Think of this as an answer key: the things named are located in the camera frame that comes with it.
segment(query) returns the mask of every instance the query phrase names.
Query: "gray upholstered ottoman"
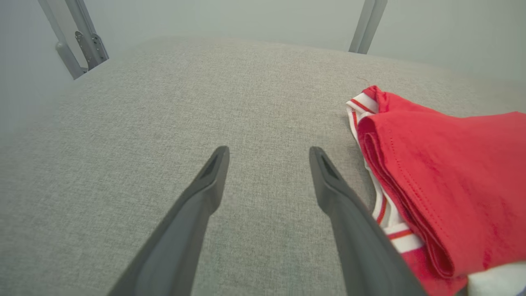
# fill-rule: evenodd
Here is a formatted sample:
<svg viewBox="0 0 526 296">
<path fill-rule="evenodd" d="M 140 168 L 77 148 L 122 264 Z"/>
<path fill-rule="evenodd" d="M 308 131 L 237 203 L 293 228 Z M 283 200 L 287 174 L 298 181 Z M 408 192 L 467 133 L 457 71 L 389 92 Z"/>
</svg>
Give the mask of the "gray upholstered ottoman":
<svg viewBox="0 0 526 296">
<path fill-rule="evenodd" d="M 231 150 L 193 293 L 344 294 L 308 149 L 371 207 L 345 101 L 369 84 L 438 111 L 526 111 L 521 90 L 420 64 L 165 38 L 90 71 L 0 146 L 0 294 L 105 294 L 219 145 Z"/>
</svg>

